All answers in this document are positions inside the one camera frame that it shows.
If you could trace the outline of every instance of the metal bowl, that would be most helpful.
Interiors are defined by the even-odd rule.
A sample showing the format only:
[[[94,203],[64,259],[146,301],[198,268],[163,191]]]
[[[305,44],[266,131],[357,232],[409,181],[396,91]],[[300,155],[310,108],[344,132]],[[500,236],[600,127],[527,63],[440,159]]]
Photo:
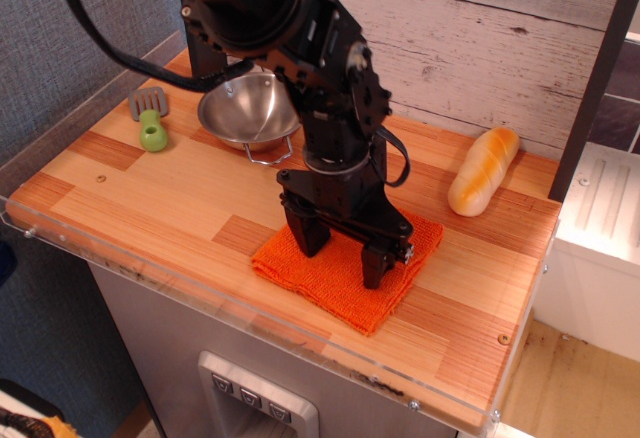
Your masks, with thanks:
[[[218,86],[200,100],[198,118],[223,143],[244,149],[252,162],[264,165],[291,156],[289,137],[300,127],[287,90],[272,73],[251,73]],[[275,161],[252,156],[275,149],[283,141],[289,151]]]

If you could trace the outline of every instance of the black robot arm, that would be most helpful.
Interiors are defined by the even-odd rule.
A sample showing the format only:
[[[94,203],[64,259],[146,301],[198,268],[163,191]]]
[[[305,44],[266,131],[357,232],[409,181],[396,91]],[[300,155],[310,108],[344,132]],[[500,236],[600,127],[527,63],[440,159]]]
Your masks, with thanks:
[[[91,25],[78,11],[79,0],[75,7],[72,1],[76,17]],[[413,253],[413,227],[384,189],[385,184],[402,184],[409,160],[402,143],[383,127],[391,94],[373,71],[360,25],[338,0],[183,0],[182,16],[189,33],[243,59],[222,78],[255,62],[286,85],[302,123],[309,168],[278,173],[287,222],[310,257],[324,246],[331,229],[362,242],[364,285],[378,288],[384,273],[397,260],[408,262]],[[96,40],[97,31],[88,31]],[[101,48],[114,57],[112,47]],[[387,142],[406,159],[394,183],[387,181]]]

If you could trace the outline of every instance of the wooden countertop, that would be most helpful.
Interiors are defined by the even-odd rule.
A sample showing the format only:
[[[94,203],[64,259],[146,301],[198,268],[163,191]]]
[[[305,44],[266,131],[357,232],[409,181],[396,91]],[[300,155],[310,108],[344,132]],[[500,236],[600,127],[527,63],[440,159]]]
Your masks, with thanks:
[[[188,63],[185,52],[170,67],[188,73]],[[251,269],[251,255],[285,225],[275,174],[302,167],[302,133],[282,165],[252,164],[201,127],[200,95],[161,86],[170,109],[162,119],[165,150],[142,150],[140,125],[123,102],[11,196],[11,217],[80,256],[479,433],[555,229],[560,204],[546,196],[557,163],[519,153],[486,212],[463,218],[449,209],[446,193],[473,140],[390,117],[386,125],[407,146],[412,173],[388,195],[446,231],[396,312],[367,338]],[[401,166],[390,150],[390,176]],[[510,343],[499,343],[500,335]]]

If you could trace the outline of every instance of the whitewashed wood wall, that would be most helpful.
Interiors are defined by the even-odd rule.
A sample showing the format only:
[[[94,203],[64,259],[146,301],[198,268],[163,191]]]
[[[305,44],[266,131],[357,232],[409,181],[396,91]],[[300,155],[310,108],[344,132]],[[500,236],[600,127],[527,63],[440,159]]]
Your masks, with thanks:
[[[396,114],[559,159],[616,0],[340,0]]]

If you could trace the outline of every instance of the orange cloth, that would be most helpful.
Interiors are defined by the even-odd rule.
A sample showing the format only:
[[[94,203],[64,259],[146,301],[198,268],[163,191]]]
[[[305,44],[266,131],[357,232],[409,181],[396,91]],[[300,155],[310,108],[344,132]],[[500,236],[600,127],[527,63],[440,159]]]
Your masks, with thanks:
[[[387,271],[377,290],[367,290],[363,284],[362,244],[335,231],[318,254],[308,258],[285,226],[253,256],[253,269],[259,276],[301,294],[361,333],[371,335],[409,291],[444,234],[444,227],[438,223],[403,214],[414,227],[414,256],[408,265],[397,262]]]

